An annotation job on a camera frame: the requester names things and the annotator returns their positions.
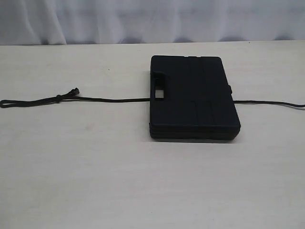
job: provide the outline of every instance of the white table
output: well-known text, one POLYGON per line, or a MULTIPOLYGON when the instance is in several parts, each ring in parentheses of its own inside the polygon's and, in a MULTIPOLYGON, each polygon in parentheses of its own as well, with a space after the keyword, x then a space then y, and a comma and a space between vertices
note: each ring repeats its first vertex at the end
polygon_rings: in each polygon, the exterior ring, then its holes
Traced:
MULTIPOLYGON (((1 46, 0 99, 149 96, 155 54, 220 56, 234 99, 305 103, 305 41, 1 46)), ((231 144, 149 136, 149 103, 0 109, 1 229, 304 229, 305 111, 236 105, 231 144)))

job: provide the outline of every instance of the black cord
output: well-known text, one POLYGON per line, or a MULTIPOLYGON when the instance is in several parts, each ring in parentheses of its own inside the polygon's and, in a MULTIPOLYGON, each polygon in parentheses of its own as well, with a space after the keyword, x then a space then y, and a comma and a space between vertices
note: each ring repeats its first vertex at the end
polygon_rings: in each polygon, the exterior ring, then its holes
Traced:
MULTIPOLYGON (((53 103, 60 103, 62 101, 90 101, 90 102, 104 102, 104 103, 132 103, 132 102, 148 102, 150 98, 138 98, 138 99, 102 99, 102 98, 89 98, 77 96, 80 93, 78 88, 72 89, 67 94, 58 95, 56 97, 39 99, 34 101, 21 101, 21 100, 2 100, 0 101, 1 108, 9 107, 31 107, 41 106, 53 103)), ((305 104, 291 104, 286 102, 276 101, 258 101, 258 100, 235 100, 235 104, 274 104, 285 105, 296 108, 304 108, 305 104)))

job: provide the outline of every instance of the white curtain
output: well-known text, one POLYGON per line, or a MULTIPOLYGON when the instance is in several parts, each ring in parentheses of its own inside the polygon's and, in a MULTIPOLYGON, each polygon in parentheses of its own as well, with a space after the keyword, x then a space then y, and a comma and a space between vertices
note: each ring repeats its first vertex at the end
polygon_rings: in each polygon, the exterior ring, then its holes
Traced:
POLYGON ((0 0, 0 44, 305 39, 305 0, 0 0))

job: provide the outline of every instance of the black plastic case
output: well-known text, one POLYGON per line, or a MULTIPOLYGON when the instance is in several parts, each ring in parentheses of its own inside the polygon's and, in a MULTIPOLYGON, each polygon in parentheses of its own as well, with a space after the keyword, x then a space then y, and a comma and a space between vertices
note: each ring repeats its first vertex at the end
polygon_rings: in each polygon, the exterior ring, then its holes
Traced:
POLYGON ((219 57, 153 56, 151 137, 234 139, 241 125, 231 93, 219 57))

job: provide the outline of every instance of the black rope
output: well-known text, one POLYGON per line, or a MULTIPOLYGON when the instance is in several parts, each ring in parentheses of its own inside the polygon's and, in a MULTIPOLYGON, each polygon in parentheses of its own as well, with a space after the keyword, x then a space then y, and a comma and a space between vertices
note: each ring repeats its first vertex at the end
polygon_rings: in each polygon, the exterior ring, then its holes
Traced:
MULTIPOLYGON (((66 94, 57 95, 56 97, 39 99, 34 101, 22 101, 22 100, 2 100, 0 101, 1 108, 9 107, 32 107, 41 106, 47 104, 60 103, 62 101, 90 101, 90 102, 103 102, 103 103, 133 103, 133 102, 148 102, 150 98, 138 98, 138 99, 102 99, 102 98, 89 98, 77 96, 80 93, 78 88, 72 89, 66 94)), ((289 107, 304 108, 305 104, 291 104, 286 102, 276 101, 259 101, 259 100, 235 100, 235 104, 274 104, 284 105, 289 107)))

